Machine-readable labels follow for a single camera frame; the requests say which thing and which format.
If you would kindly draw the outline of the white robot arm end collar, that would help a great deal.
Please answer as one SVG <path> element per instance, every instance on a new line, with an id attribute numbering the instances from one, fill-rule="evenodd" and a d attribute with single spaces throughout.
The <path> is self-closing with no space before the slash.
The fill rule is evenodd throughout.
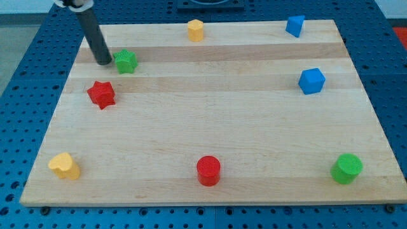
<path id="1" fill-rule="evenodd" d="M 79 13 L 89 10 L 94 5 L 94 0 L 54 0 L 54 3 L 61 8 L 69 8 Z"/>

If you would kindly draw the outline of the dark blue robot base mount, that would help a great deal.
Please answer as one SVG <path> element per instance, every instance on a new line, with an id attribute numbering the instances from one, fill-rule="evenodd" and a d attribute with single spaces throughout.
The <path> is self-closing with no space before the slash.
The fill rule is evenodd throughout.
<path id="1" fill-rule="evenodd" d="M 177 10 L 242 10 L 244 0 L 176 0 Z"/>

